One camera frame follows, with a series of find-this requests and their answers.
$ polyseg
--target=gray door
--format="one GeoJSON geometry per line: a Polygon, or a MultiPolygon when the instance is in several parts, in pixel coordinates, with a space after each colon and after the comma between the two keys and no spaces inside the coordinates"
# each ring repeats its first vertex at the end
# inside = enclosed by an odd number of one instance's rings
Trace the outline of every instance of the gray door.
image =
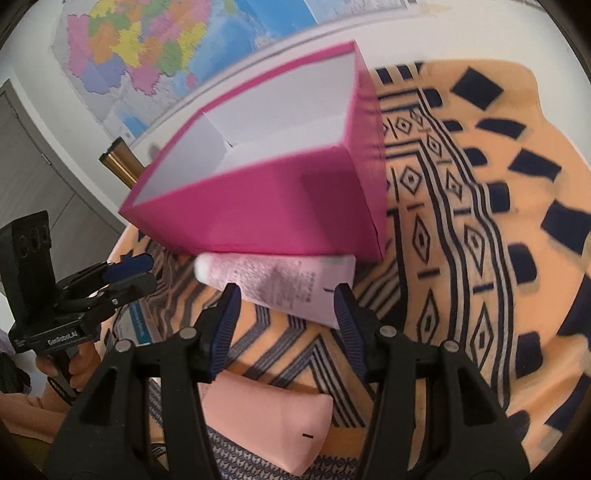
{"type": "Polygon", "coordinates": [[[66,206],[51,230],[51,260],[56,279],[104,262],[119,234],[78,196],[66,206]]]}
{"type": "Polygon", "coordinates": [[[40,210],[53,227],[73,196],[0,96],[0,228],[40,210]]]}
{"type": "Polygon", "coordinates": [[[49,213],[57,280],[105,261],[119,237],[56,173],[0,95],[0,228],[40,210],[49,213]]]}

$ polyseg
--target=white wall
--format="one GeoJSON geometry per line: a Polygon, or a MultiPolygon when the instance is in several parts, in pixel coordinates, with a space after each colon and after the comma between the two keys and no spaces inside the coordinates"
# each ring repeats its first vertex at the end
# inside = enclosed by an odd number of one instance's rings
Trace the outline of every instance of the white wall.
{"type": "Polygon", "coordinates": [[[78,99],[51,52],[61,0],[39,0],[0,53],[0,85],[11,79],[37,128],[62,161],[111,212],[127,188],[98,161],[111,139],[78,99]]]}
{"type": "MultiPolygon", "coordinates": [[[[204,94],[154,128],[134,151],[144,163],[149,162],[154,147],[161,148],[192,112],[215,96],[295,56],[355,39],[369,67],[458,57],[507,59],[526,65],[538,80],[545,116],[591,160],[591,135],[587,133],[591,86],[545,13],[508,0],[429,1],[420,7],[418,18],[347,28],[264,59],[272,51],[333,29],[321,27],[246,59],[233,69],[245,70],[221,83],[219,78],[213,79],[201,89],[206,90],[204,94]],[[262,61],[248,67],[256,58],[262,61]]],[[[115,212],[127,189],[98,162],[111,139],[81,103],[50,50],[61,8],[61,0],[40,0],[33,6],[0,52],[0,83],[11,78],[25,108],[57,154],[115,212]]]]}

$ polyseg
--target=screw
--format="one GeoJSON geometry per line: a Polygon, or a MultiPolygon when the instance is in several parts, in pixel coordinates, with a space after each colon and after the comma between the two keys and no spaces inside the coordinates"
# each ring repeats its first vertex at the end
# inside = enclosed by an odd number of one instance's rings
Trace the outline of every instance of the screw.
{"type": "Polygon", "coordinates": [[[189,340],[191,338],[194,338],[195,335],[197,335],[197,330],[195,330],[193,327],[185,327],[183,330],[180,331],[179,335],[182,339],[189,340]]]}
{"type": "Polygon", "coordinates": [[[455,340],[446,340],[443,342],[443,348],[450,353],[458,353],[460,351],[460,346],[455,340]]]}
{"type": "Polygon", "coordinates": [[[119,353],[123,353],[129,350],[131,345],[132,343],[129,340],[119,340],[119,342],[115,344],[115,350],[117,350],[119,353]]]}
{"type": "Polygon", "coordinates": [[[386,338],[394,338],[398,332],[392,325],[384,325],[379,328],[379,334],[386,338]]]}

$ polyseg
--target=patterned fabric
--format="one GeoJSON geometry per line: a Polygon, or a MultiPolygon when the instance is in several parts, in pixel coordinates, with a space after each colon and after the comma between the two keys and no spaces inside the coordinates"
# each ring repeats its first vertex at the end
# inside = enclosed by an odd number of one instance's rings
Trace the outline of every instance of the patterned fabric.
{"type": "MultiPolygon", "coordinates": [[[[532,467],[556,444],[591,384],[591,173],[543,117],[533,74],[502,61],[378,69],[387,154],[388,243],[359,265],[354,293],[384,323],[435,345],[457,340],[498,396],[532,467]]],[[[117,255],[148,251],[158,290],[133,308],[166,338],[219,293],[192,259],[129,228],[117,255]]],[[[114,335],[105,324],[103,338],[114,335]]],[[[333,396],[333,426],[304,478],[353,478],[375,386],[348,364],[339,332],[244,302],[227,368],[333,396]]],[[[151,384],[155,442],[159,386],[151,384]]],[[[424,431],[417,395],[411,464],[424,431]]],[[[223,478],[290,476],[211,431],[223,478]]]]}

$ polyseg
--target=diamond pattern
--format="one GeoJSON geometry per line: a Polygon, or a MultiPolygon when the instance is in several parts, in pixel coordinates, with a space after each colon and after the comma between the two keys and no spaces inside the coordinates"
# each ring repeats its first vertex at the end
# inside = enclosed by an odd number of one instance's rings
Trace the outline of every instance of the diamond pattern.
{"type": "Polygon", "coordinates": [[[436,138],[432,137],[431,135],[427,135],[427,148],[431,150],[435,155],[441,157],[443,154],[443,149],[441,147],[441,142],[436,138]]]}
{"type": "Polygon", "coordinates": [[[406,167],[402,172],[400,183],[413,195],[417,194],[417,190],[421,186],[423,175],[411,167],[406,167]]]}
{"type": "Polygon", "coordinates": [[[464,227],[464,244],[472,256],[478,273],[482,276],[486,243],[482,234],[471,226],[464,227]]]}
{"type": "Polygon", "coordinates": [[[439,309],[433,290],[429,289],[423,311],[417,324],[417,337],[420,343],[431,343],[439,327],[439,309]]]}
{"type": "Polygon", "coordinates": [[[410,134],[411,130],[413,129],[413,125],[411,122],[399,116],[396,119],[396,123],[394,124],[397,130],[400,130],[403,134],[410,134]]]}
{"type": "Polygon", "coordinates": [[[486,362],[486,357],[488,357],[488,354],[491,351],[493,340],[494,335],[492,332],[491,318],[488,315],[486,303],[483,303],[482,310],[478,316],[478,322],[476,323],[476,329],[470,340],[472,361],[479,369],[482,369],[486,362]]]}
{"type": "Polygon", "coordinates": [[[503,93],[503,88],[469,67],[452,87],[452,92],[485,111],[503,93]]]}
{"type": "Polygon", "coordinates": [[[413,247],[425,265],[428,264],[431,253],[431,235],[418,215],[414,219],[413,247]]]}
{"type": "Polygon", "coordinates": [[[423,126],[424,119],[421,115],[421,112],[419,112],[418,109],[413,108],[412,110],[410,110],[410,118],[412,118],[416,123],[421,125],[421,127],[423,126]]]}
{"type": "Polygon", "coordinates": [[[445,189],[448,192],[453,193],[460,200],[460,202],[462,201],[463,186],[459,181],[457,181],[457,179],[452,175],[452,173],[449,170],[446,173],[445,189]]]}

